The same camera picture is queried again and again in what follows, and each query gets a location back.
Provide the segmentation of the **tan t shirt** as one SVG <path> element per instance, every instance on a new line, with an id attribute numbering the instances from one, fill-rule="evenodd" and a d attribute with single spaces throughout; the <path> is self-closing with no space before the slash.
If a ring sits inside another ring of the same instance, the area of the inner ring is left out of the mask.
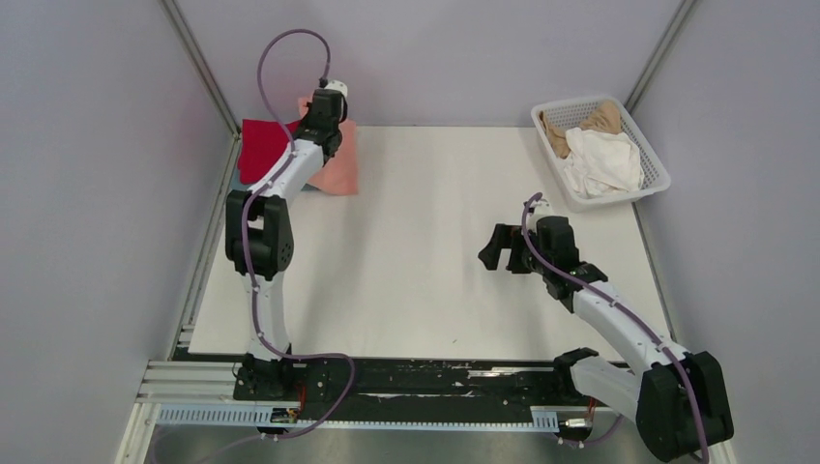
<path id="1" fill-rule="evenodd" d="M 571 152 L 566 139 L 566 130 L 552 125 L 544 111 L 540 111 L 538 117 L 555 155 L 559 159 L 565 160 Z M 620 110 L 613 101 L 604 101 L 578 127 L 585 131 L 618 134 L 621 132 Z"/>

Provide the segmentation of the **salmon pink t shirt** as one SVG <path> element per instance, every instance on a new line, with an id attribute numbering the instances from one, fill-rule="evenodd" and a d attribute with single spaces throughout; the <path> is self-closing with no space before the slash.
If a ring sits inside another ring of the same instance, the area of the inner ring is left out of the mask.
<path id="1" fill-rule="evenodd" d="M 339 128 L 342 141 L 335 156 L 307 181 L 303 190 L 319 190 L 335 196 L 352 196 L 359 192 L 358 127 L 348 119 Z"/>

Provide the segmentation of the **folded red t shirt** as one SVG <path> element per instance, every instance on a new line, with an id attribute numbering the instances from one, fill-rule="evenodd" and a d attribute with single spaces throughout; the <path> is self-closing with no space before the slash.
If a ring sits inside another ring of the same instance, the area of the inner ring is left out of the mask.
<path id="1" fill-rule="evenodd" d="M 242 125 L 243 147 L 238 158 L 239 182 L 252 185 L 278 162 L 289 145 L 288 133 L 293 133 L 300 122 L 285 124 L 283 129 L 275 121 L 245 119 Z"/>

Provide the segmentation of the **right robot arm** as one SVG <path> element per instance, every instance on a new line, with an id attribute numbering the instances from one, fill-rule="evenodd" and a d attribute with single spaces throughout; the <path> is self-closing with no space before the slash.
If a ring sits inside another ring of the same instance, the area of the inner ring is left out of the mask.
<path id="1" fill-rule="evenodd" d="M 573 404 L 590 396 L 632 421 L 648 451 L 669 462 L 706 452 L 735 435 L 719 361 L 661 336 L 628 308 L 607 275 L 581 260 L 567 217 L 541 216 L 521 225 L 498 223 L 478 253 L 489 271 L 537 274 L 547 293 L 595 329 L 627 364 L 619 368 L 590 348 L 556 358 L 558 399 Z"/>

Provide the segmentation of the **aluminium frame rail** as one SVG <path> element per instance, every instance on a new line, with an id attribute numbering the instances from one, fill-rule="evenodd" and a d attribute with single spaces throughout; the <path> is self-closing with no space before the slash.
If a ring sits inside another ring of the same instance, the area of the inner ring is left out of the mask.
<path id="1" fill-rule="evenodd" d="M 256 402 L 234 399 L 234 372 L 240 365 L 241 363 L 236 360 L 150 362 L 137 397 L 144 401 L 156 400 L 172 404 L 237 404 L 267 406 L 271 409 L 298 409 L 291 401 Z M 534 407 L 531 412 L 539 410 L 552 412 L 544 407 Z M 553 412 L 580 416 L 568 411 L 555 410 Z"/>

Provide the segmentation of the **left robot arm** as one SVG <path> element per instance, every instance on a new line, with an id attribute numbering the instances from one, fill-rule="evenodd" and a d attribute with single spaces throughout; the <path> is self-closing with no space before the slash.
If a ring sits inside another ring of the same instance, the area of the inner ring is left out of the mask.
<path id="1" fill-rule="evenodd" d="M 337 152 L 347 117 L 347 90 L 332 81 L 314 91 L 307 112 L 275 163 L 225 205 L 225 254 L 249 300 L 247 352 L 236 374 L 239 400 L 283 400 L 295 389 L 291 342 L 284 317 L 283 281 L 294 256 L 289 205 Z"/>

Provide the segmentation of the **folded grey-blue t shirt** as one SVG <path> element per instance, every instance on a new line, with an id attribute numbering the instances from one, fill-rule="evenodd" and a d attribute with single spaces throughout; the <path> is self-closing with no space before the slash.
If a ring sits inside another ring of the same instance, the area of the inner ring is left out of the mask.
<path id="1" fill-rule="evenodd" d="M 233 179 L 230 183 L 231 189 L 246 190 L 249 185 L 242 184 L 238 179 Z M 311 185 L 304 185 L 302 191 L 318 191 L 318 188 Z"/>

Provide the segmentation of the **white plastic basket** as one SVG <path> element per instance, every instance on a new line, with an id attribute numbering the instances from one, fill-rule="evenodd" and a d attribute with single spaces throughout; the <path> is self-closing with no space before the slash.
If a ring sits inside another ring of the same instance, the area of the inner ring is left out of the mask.
<path id="1" fill-rule="evenodd" d="M 564 159 L 559 159 L 552 150 L 545 130 L 542 127 L 538 113 L 544 111 L 549 122 L 566 132 L 585 120 L 604 101 L 614 102 L 621 113 L 621 132 L 624 132 L 639 148 L 641 156 L 641 166 L 645 179 L 639 191 L 614 194 L 600 198 L 585 199 L 571 190 L 566 176 L 563 172 Z M 539 104 L 531 110 L 532 120 L 542 141 L 544 156 L 549 163 L 549 167 L 554 174 L 562 196 L 567 207 L 573 212 L 583 212 L 601 208 L 618 203 L 631 203 L 642 197 L 664 191 L 670 187 L 671 179 L 657 157 L 655 151 L 650 146 L 641 130 L 631 118 L 623 105 L 608 96 L 582 97 L 563 101 L 552 101 Z"/>

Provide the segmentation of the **white t shirt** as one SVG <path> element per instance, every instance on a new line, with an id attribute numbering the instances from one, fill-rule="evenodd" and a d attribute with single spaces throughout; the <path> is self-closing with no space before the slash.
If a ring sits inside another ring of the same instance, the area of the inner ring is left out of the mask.
<path id="1" fill-rule="evenodd" d="M 645 179 L 638 146 L 624 133 L 573 128 L 563 172 L 572 191 L 585 199 L 639 191 Z"/>

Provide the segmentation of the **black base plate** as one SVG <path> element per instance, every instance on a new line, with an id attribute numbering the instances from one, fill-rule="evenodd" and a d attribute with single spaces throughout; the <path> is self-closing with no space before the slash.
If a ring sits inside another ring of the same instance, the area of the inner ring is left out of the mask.
<path id="1" fill-rule="evenodd" d="M 294 362 L 301 420 L 407 424 L 523 424 L 531 410 L 585 416 L 593 400 L 575 391 L 551 361 L 356 358 Z"/>

